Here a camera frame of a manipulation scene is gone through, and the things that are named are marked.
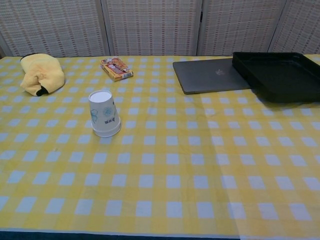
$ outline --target upside-down paper cup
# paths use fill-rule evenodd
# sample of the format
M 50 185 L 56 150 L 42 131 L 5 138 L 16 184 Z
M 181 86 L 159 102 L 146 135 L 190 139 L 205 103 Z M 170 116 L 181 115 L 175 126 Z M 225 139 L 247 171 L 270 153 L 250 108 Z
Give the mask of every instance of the upside-down paper cup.
M 99 137 L 111 137 L 121 129 L 121 120 L 110 91 L 98 90 L 89 95 L 93 131 Z

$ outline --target black tray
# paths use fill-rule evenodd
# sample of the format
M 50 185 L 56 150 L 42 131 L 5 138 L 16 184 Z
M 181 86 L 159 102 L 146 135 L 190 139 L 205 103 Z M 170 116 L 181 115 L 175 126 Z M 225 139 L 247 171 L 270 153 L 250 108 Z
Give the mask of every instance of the black tray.
M 234 52 L 233 67 L 259 98 L 273 103 L 320 101 L 320 66 L 296 52 Z

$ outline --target yellow checkered tablecloth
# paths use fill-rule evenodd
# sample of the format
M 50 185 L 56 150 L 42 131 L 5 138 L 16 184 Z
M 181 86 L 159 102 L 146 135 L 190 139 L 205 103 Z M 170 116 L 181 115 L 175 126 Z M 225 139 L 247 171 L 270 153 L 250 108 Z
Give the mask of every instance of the yellow checkered tablecloth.
M 184 95 L 172 62 L 215 58 L 122 57 L 135 75 L 119 82 L 103 57 L 60 58 L 66 84 L 41 97 L 20 88 L 20 58 L 1 59 L 0 228 L 319 238 L 319 105 Z M 122 120 L 110 138 L 91 128 L 99 89 Z

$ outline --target snack box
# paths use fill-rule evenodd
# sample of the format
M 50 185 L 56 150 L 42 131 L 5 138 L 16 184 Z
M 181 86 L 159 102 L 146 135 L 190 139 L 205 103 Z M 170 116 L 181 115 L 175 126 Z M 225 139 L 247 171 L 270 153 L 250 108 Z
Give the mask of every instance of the snack box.
M 103 59 L 100 64 L 114 82 L 134 75 L 134 72 L 119 57 Z

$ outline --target silver laptop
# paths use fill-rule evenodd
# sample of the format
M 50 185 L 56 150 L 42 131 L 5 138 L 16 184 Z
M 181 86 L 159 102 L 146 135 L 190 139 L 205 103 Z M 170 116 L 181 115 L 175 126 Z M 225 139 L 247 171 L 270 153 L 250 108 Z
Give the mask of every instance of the silver laptop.
M 232 66 L 232 58 L 176 61 L 173 68 L 184 94 L 250 89 Z

